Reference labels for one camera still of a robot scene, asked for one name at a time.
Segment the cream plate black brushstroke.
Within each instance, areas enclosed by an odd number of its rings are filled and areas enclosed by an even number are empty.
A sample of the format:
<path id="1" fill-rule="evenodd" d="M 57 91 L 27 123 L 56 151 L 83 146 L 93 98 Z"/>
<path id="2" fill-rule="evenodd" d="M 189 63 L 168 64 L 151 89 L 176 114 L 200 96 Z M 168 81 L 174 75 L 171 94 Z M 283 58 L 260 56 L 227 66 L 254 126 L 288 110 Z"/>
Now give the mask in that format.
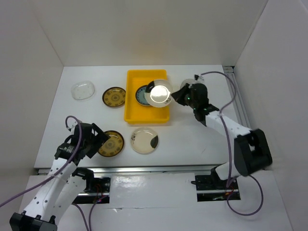
<path id="1" fill-rule="evenodd" d="M 162 108 L 171 103 L 172 93 L 173 87 L 168 80 L 156 79 L 147 85 L 144 97 L 149 105 Z"/>
<path id="2" fill-rule="evenodd" d="M 150 154 L 158 147 L 158 133 L 149 127 L 137 128 L 130 136 L 132 149 L 139 154 Z"/>

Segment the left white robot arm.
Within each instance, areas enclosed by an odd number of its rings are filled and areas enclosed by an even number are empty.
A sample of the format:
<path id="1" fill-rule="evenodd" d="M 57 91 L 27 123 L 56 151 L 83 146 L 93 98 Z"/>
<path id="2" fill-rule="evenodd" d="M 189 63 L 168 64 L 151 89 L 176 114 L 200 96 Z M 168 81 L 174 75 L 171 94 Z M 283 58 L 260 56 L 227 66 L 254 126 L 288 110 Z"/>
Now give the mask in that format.
<path id="1" fill-rule="evenodd" d="M 94 123 L 80 123 L 74 133 L 58 146 L 52 167 L 40 189 L 21 213 L 9 221 L 13 231 L 55 231 L 65 211 L 81 192 L 95 186 L 94 172 L 79 167 L 84 158 L 92 158 L 108 136 Z"/>

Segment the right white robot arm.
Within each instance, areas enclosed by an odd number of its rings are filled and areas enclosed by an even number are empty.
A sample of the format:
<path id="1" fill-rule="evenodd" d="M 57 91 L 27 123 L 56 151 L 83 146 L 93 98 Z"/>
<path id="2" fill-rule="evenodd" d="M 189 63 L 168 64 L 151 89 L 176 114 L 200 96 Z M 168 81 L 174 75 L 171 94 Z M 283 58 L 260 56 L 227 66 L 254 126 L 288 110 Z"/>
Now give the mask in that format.
<path id="1" fill-rule="evenodd" d="M 227 139 L 229 160 L 211 169 L 212 187 L 220 189 L 239 176 L 247 177 L 272 165 L 265 133 L 260 129 L 244 127 L 225 116 L 209 102 L 204 84 L 186 83 L 171 96 L 178 104 L 191 107 L 197 121 Z"/>

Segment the blue floral plate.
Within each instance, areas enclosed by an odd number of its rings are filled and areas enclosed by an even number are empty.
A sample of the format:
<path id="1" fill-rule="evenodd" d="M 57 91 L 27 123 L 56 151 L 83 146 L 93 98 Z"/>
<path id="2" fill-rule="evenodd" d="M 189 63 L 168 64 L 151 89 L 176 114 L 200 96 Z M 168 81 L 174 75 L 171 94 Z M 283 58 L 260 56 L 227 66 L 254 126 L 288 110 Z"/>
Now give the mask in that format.
<path id="1" fill-rule="evenodd" d="M 143 85 L 139 87 L 135 93 L 136 101 L 142 106 L 150 106 L 150 104 L 147 102 L 145 95 L 144 95 L 146 87 L 147 85 Z"/>

